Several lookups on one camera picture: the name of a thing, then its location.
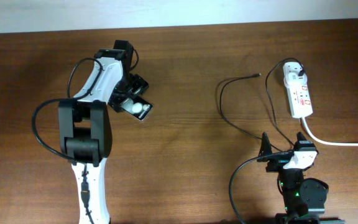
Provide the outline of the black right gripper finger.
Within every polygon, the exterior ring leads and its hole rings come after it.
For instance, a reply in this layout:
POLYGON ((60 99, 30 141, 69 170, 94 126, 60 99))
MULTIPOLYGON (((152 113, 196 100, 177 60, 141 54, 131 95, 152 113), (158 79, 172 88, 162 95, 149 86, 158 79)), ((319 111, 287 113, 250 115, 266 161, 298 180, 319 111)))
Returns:
POLYGON ((272 155, 272 145, 266 132, 262 133, 261 147, 258 155, 258 162, 267 162, 268 156, 272 155))
POLYGON ((297 139, 297 142, 306 141, 306 138, 305 138, 305 136, 303 135, 302 132, 298 132, 296 134, 296 139, 297 139))

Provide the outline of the black smartphone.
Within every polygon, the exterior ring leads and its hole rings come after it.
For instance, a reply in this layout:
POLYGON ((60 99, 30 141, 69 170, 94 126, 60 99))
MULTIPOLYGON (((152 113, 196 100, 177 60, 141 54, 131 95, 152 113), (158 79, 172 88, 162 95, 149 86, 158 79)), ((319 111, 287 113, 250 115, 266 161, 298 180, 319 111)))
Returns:
POLYGON ((125 99, 120 104, 120 107, 139 121, 143 121, 151 112, 153 105, 141 96, 135 96, 133 98, 125 99))

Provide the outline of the white power strip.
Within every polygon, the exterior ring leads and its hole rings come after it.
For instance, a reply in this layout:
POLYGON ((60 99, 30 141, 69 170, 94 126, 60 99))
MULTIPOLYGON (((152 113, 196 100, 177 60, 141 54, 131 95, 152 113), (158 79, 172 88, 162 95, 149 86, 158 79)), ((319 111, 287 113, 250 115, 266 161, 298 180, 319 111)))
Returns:
POLYGON ((286 85, 291 116, 305 118, 313 113, 308 85, 286 85))

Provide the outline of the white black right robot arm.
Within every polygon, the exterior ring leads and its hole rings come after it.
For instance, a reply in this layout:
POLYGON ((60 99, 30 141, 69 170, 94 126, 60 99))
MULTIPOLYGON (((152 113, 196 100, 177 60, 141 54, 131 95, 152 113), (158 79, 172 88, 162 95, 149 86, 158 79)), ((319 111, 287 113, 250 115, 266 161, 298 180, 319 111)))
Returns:
POLYGON ((293 149, 281 153, 272 152, 272 144, 266 133, 257 162, 267 164, 267 172, 278 174, 277 184, 283 197, 285 213, 275 216, 276 223, 345 223, 339 218, 323 218, 329 185, 315 178, 304 178, 304 171, 314 165, 319 154, 315 144, 302 133, 296 135, 293 149))

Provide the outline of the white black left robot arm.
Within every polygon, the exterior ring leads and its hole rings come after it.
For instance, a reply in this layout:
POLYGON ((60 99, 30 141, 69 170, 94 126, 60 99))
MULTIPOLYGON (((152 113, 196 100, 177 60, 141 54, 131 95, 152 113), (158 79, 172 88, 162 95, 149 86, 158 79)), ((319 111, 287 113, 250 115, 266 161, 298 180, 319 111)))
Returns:
POLYGON ((80 223, 110 223, 105 167, 112 149, 108 108, 142 121, 153 106, 142 98, 149 84, 132 71, 139 54, 127 40, 99 49, 82 89, 58 105, 60 149, 70 158, 80 204, 80 223))

